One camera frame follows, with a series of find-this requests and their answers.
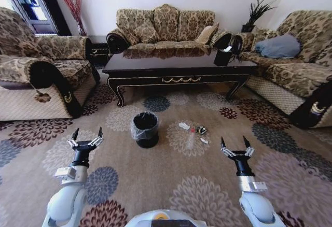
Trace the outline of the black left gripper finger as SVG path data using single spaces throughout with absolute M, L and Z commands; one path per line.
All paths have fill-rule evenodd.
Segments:
M 91 142 L 89 142 L 89 146 L 98 147 L 102 143 L 102 141 L 103 141 L 103 132 L 102 132 L 102 127 L 100 127 L 97 137 L 93 139 Z
M 79 128 L 75 130 L 75 132 L 72 134 L 71 138 L 67 140 L 67 143 L 70 145 L 71 148 L 77 147 L 78 143 L 76 142 L 76 139 L 78 137 Z

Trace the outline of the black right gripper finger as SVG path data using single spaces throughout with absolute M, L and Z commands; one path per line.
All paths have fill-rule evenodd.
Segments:
M 224 141 L 224 139 L 223 139 L 223 137 L 221 138 L 221 143 L 220 143 L 220 145 L 221 145 L 221 152 L 225 155 L 225 156 L 227 156 L 227 157 L 235 157 L 236 156 L 236 154 L 233 152 L 233 151 L 231 151 L 231 150 L 229 150 L 228 148 L 226 148 L 226 144 L 225 144 L 225 141 Z
M 246 147 L 246 151 L 245 151 L 245 156 L 247 157 L 251 157 L 255 151 L 255 149 L 251 146 L 250 142 L 248 141 L 248 139 L 243 136 L 243 140 L 244 140 L 244 144 L 245 144 L 245 147 Z

